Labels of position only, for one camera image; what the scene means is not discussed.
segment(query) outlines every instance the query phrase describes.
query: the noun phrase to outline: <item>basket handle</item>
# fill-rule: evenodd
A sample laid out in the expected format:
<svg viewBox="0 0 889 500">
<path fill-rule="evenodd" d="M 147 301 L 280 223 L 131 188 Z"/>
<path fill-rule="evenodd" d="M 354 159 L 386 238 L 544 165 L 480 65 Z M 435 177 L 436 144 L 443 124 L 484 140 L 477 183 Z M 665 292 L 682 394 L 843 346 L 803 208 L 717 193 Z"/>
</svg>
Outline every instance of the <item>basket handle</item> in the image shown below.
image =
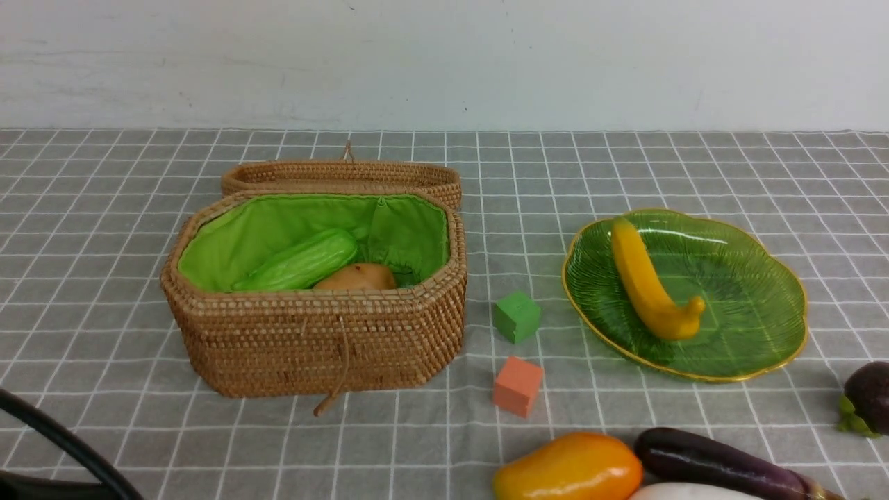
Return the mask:
<svg viewBox="0 0 889 500">
<path fill-rule="evenodd" d="M 351 163 L 355 163 L 355 155 L 352 154 L 352 140 L 346 140 L 346 147 L 342 149 L 342 160 L 346 161 L 346 157 L 351 160 Z"/>
<path fill-rule="evenodd" d="M 342 320 L 342 316 L 340 316 L 340 328 L 342 329 L 342 348 L 345 351 L 343 354 L 343 367 L 342 374 L 340 374 L 340 380 L 337 381 L 336 385 L 334 385 L 323 401 L 321 401 L 318 406 L 315 407 L 315 416 L 321 416 L 327 408 L 340 396 L 340 390 L 342 389 L 342 385 L 346 382 L 346 374 L 348 373 L 348 334 L 346 333 L 346 324 Z"/>
</svg>

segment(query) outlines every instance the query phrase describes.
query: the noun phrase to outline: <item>toy vegetable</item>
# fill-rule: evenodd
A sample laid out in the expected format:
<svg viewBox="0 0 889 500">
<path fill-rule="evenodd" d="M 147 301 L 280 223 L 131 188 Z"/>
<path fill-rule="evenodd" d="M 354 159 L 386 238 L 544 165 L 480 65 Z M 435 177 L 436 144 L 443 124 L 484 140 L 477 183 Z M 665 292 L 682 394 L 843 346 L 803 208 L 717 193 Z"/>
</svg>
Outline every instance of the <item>toy vegetable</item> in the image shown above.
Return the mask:
<svg viewBox="0 0 889 500">
<path fill-rule="evenodd" d="M 629 500 L 759 500 L 759 496 L 706 484 L 662 482 L 640 489 Z"/>
<path fill-rule="evenodd" d="M 889 434 L 889 363 L 871 361 L 849 376 L 839 401 L 840 431 L 867 438 Z"/>
<path fill-rule="evenodd" d="M 844 500 L 802 474 L 692 432 L 655 427 L 639 434 L 634 451 L 647 471 L 665 481 L 707 484 L 763 500 Z"/>
<path fill-rule="evenodd" d="M 316 290 L 390 290 L 397 287 L 392 270 L 374 262 L 350 264 L 313 286 Z"/>
<path fill-rule="evenodd" d="M 273 255 L 233 288 L 263 292 L 309 288 L 352 262 L 357 253 L 358 243 L 348 231 L 323 230 Z"/>
</svg>

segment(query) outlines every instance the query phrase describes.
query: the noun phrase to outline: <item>toy fruit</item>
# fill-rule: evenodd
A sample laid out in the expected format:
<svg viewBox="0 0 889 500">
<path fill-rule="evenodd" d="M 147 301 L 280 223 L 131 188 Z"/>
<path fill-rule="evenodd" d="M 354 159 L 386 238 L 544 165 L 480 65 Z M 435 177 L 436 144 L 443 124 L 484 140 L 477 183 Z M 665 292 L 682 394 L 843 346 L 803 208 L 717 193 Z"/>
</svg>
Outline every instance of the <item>toy fruit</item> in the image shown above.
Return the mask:
<svg viewBox="0 0 889 500">
<path fill-rule="evenodd" d="M 642 322 L 657 337 L 667 341 L 689 339 L 701 327 L 704 301 L 699 296 L 679 307 L 667 295 L 645 243 L 636 227 L 623 217 L 615 217 L 611 229 L 612 253 L 621 283 Z"/>
<path fill-rule="evenodd" d="M 642 474 L 623 441 L 572 432 L 499 469 L 493 492 L 496 500 L 627 500 Z"/>
<path fill-rule="evenodd" d="M 871 361 L 845 381 L 839 400 L 840 431 L 867 438 L 889 434 L 889 362 Z"/>
<path fill-rule="evenodd" d="M 662 482 L 640 489 L 629 500 L 760 500 L 733 489 L 688 482 Z"/>
</svg>

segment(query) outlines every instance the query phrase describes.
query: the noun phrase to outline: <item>toy cucumber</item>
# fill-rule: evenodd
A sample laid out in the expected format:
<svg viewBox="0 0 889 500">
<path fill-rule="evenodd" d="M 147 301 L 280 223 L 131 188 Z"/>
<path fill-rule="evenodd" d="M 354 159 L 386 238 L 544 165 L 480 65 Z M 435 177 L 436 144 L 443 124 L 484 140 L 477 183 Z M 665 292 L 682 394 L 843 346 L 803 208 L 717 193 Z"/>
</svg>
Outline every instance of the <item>toy cucumber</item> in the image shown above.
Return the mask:
<svg viewBox="0 0 889 500">
<path fill-rule="evenodd" d="M 238 292 L 310 288 L 351 263 L 357 254 L 358 242 L 348 231 L 323 230 L 273 255 L 233 288 Z"/>
</svg>

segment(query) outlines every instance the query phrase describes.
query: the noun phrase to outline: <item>white wall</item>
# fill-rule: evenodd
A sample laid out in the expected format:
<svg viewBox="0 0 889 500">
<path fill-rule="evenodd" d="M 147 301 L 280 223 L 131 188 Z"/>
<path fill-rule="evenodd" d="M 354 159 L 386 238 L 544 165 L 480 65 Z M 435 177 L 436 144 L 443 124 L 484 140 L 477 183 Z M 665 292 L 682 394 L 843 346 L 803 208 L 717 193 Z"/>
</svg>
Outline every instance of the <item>white wall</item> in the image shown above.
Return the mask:
<svg viewBox="0 0 889 500">
<path fill-rule="evenodd" d="M 0 127 L 889 130 L 886 0 L 0 0 Z"/>
</svg>

